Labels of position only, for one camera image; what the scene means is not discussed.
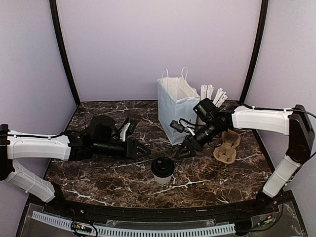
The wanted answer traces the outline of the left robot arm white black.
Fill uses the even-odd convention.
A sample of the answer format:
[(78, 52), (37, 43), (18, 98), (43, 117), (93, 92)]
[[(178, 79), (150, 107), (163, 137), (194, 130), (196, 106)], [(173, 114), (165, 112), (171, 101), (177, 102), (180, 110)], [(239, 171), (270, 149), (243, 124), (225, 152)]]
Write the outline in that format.
[(151, 154), (151, 150), (137, 140), (129, 138), (137, 122), (126, 118), (120, 128), (113, 118), (93, 117), (83, 131), (65, 131), (58, 135), (37, 135), (10, 130), (8, 124), (0, 126), (0, 179), (31, 193), (59, 215), (66, 215), (70, 205), (64, 200), (61, 188), (45, 181), (26, 169), (20, 158), (52, 158), (64, 161), (90, 159), (94, 154), (115, 158), (138, 159)]

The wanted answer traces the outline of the white paper coffee cup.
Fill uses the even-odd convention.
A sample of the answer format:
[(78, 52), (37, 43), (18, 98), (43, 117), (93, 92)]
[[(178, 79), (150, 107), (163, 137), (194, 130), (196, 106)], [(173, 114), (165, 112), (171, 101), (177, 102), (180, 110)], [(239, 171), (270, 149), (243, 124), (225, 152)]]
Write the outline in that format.
[(157, 173), (153, 173), (154, 175), (154, 181), (159, 184), (159, 185), (167, 185), (171, 178), (172, 178), (172, 173), (168, 173), (166, 175), (158, 175)]

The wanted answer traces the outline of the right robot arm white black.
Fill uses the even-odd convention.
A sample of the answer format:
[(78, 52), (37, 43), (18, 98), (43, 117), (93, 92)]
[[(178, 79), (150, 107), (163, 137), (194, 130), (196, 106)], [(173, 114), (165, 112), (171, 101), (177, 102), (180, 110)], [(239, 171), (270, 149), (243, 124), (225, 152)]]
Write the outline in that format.
[(296, 171), (315, 156), (312, 152), (315, 132), (309, 119), (311, 113), (302, 105), (290, 109), (247, 105), (219, 109), (206, 98), (200, 101), (193, 111), (204, 125), (184, 139), (175, 158), (195, 157), (215, 136), (233, 128), (271, 131), (289, 137), (284, 158), (262, 187), (263, 195), (253, 201), (252, 210), (256, 214), (263, 214), (270, 208), (270, 198), (275, 197)]

